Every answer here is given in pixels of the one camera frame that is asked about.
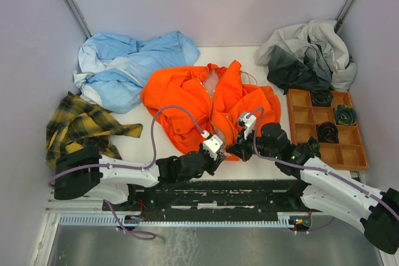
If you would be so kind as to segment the orange jacket pink lining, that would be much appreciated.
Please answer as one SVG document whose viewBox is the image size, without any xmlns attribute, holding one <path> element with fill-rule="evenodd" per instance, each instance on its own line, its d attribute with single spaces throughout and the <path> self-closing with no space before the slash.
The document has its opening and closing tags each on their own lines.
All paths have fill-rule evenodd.
<svg viewBox="0 0 399 266">
<path fill-rule="evenodd" d="M 173 146 L 183 154 L 196 151 L 204 140 L 200 131 L 219 133 L 231 146 L 241 131 L 238 118 L 254 112 L 260 125 L 278 123 L 281 104 L 270 86 L 243 83 L 241 64 L 216 64 L 160 69 L 141 94 Z"/>
</svg>

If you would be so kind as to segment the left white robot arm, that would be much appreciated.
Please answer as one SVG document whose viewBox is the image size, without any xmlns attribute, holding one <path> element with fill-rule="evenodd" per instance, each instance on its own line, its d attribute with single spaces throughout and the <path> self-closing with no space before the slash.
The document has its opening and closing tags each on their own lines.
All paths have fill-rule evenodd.
<svg viewBox="0 0 399 266">
<path fill-rule="evenodd" d="M 200 147 L 183 156 L 157 159 L 155 164 L 133 163 L 110 158 L 96 147 L 87 147 L 56 161 L 54 198 L 59 201 L 93 197 L 133 209 L 138 195 L 129 185 L 152 188 L 159 184 L 183 183 L 213 175 L 226 159 L 222 150 L 210 151 Z"/>
</svg>

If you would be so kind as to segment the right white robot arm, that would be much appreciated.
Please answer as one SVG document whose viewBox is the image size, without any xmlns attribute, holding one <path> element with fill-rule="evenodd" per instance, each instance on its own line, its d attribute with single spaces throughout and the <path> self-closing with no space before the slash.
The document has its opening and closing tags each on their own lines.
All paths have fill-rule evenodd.
<svg viewBox="0 0 399 266">
<path fill-rule="evenodd" d="M 243 127 L 226 150 L 243 161 L 256 155 L 273 161 L 280 171 L 297 179 L 298 189 L 286 195 L 295 211 L 307 207 L 327 213 L 358 229 L 379 250 L 398 251 L 398 191 L 381 191 L 346 177 L 304 146 L 291 143 L 278 123 L 268 123 L 261 135 Z"/>
</svg>

